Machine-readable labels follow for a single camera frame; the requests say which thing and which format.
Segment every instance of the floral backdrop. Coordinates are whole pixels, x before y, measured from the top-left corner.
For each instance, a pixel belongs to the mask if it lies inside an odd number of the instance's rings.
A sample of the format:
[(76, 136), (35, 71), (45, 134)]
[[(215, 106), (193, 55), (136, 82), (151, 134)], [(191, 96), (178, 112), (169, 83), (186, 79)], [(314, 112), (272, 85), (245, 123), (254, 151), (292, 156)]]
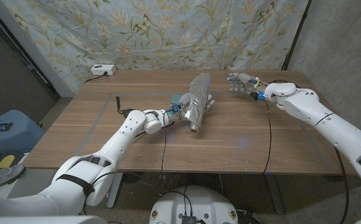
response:
[(1, 0), (75, 93), (119, 70), (279, 70), (308, 0)]

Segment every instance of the blue object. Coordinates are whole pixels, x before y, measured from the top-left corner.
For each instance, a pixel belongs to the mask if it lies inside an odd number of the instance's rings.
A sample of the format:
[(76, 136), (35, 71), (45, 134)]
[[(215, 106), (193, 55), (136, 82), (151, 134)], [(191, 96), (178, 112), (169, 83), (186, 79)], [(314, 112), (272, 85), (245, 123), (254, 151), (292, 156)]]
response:
[(179, 95), (179, 94), (175, 94), (172, 99), (171, 99), (171, 102), (169, 103), (171, 106), (174, 106), (174, 105), (179, 105), (179, 100), (181, 99), (182, 95)]
[(7, 131), (0, 131), (0, 153), (30, 152), (45, 134), (33, 120), (17, 110), (0, 115), (0, 124), (3, 123), (13, 125)]

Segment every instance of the aluminum foil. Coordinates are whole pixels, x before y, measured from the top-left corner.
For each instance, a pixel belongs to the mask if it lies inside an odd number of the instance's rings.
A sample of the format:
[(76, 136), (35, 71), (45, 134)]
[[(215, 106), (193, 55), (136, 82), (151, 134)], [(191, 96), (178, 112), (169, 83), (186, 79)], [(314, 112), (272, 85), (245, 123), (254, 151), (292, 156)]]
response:
[(190, 121), (192, 131), (198, 131), (201, 127), (210, 84), (210, 74), (202, 73), (195, 77), (190, 83), (188, 104), (180, 109), (184, 117)]

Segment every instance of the table leg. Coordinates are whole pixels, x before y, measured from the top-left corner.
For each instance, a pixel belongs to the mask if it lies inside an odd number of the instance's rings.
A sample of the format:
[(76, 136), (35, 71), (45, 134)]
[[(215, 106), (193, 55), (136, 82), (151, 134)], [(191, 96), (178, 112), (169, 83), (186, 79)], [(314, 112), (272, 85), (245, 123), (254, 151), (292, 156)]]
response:
[(117, 202), (118, 194), (121, 188), (121, 181), (123, 179), (122, 173), (117, 173), (114, 176), (113, 183), (111, 184), (110, 193), (108, 194), (107, 207), (114, 208)]
[(283, 201), (280, 197), (279, 185), (276, 181), (275, 175), (265, 175), (266, 181), (268, 183), (270, 195), (273, 201), (274, 209), (277, 214), (284, 214)]

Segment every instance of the wooden table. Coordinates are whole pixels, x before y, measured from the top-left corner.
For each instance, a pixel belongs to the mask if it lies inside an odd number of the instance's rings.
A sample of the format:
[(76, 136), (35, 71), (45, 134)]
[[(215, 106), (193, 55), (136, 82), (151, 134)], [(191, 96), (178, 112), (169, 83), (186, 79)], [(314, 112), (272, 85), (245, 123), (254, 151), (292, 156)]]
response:
[[(187, 93), (200, 73), (212, 76), (210, 92), (215, 104), (204, 115), (198, 133), (178, 121), (167, 128), (164, 172), (221, 172), (259, 174), (268, 159), (270, 132), (265, 102), (246, 93), (230, 92), (229, 71), (117, 71), (115, 75), (87, 83), (46, 132), (24, 165), (58, 169), (77, 154), (96, 152), (117, 131), (124, 117), (121, 108), (168, 109), (176, 93)], [(285, 79), (319, 93), (301, 72), (246, 71), (270, 82)], [(331, 106), (320, 95), (321, 102)], [(341, 174), (334, 148), (314, 128), (292, 118), (269, 103), (272, 147), (267, 173)], [(145, 134), (132, 143), (119, 171), (161, 171), (164, 131)], [(353, 168), (344, 158), (347, 173)]]

